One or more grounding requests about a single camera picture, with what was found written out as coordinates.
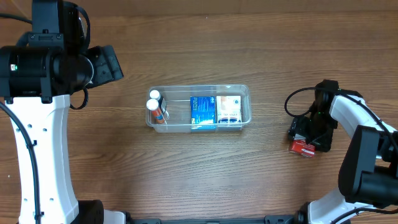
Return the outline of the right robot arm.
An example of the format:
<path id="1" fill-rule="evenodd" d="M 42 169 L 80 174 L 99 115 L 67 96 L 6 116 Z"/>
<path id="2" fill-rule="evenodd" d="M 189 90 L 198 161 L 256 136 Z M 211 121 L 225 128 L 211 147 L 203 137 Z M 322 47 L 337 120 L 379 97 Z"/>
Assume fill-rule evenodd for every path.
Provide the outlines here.
<path id="1" fill-rule="evenodd" d="M 290 152 L 307 157 L 328 152 L 338 126 L 351 142 L 337 188 L 302 205 L 291 223 L 350 223 L 363 212 L 396 214 L 387 207 L 397 205 L 397 130 L 375 115 L 362 95 L 341 89 L 337 81 L 323 80 L 312 91 L 309 109 L 293 115 Z"/>

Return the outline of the white blue plaster box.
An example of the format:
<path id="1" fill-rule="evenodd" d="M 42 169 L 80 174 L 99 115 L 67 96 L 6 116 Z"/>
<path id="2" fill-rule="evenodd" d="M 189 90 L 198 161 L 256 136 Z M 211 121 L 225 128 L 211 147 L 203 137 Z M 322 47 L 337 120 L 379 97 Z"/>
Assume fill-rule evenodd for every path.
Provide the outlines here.
<path id="1" fill-rule="evenodd" d="M 231 124 L 242 121 L 240 96 L 217 96 L 217 123 Z"/>

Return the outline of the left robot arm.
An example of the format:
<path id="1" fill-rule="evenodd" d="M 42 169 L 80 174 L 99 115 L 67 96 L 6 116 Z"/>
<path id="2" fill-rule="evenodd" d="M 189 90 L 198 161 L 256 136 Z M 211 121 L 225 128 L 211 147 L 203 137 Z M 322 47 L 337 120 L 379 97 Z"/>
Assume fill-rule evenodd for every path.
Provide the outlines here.
<path id="1" fill-rule="evenodd" d="M 124 212 L 73 191 L 67 124 L 70 97 L 123 72 L 114 49 L 90 46 L 86 11 L 65 1 L 34 1 L 32 30 L 1 49 L 1 109 L 10 117 L 21 178 L 19 223 L 126 223 Z"/>

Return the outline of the red Panadol box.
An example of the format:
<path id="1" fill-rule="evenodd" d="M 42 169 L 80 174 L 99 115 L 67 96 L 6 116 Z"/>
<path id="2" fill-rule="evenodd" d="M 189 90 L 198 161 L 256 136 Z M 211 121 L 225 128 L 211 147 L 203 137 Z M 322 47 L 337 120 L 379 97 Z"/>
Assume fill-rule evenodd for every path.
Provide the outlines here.
<path id="1" fill-rule="evenodd" d="M 313 157 L 315 155 L 315 146 L 307 144 L 303 136 L 296 134 L 290 144 L 289 152 L 300 154 L 304 157 Z"/>

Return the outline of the dark bottle white cap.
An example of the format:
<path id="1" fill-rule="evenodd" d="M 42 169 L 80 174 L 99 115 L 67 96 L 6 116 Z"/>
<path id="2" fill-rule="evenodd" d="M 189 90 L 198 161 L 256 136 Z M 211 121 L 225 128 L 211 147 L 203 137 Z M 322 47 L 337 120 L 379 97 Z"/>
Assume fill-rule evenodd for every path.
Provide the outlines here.
<path id="1" fill-rule="evenodd" d="M 149 96 L 151 99 L 155 99 L 158 101 L 159 107 L 162 110 L 162 114 L 163 114 L 164 118 L 168 119 L 169 114 L 166 110 L 167 102 L 166 102 L 165 98 L 161 95 L 161 93 L 158 90 L 151 90 L 149 93 Z"/>

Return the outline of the orange tube white cap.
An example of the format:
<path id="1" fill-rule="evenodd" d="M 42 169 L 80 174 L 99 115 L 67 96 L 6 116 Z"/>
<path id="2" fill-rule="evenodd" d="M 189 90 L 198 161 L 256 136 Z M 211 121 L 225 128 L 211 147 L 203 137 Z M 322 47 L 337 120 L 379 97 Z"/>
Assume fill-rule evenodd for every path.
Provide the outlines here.
<path id="1" fill-rule="evenodd" d="M 162 124 L 165 122 L 163 112 L 159 106 L 159 102 L 156 99 L 149 99 L 146 103 L 147 109 L 152 113 L 155 118 L 155 121 L 158 124 Z"/>

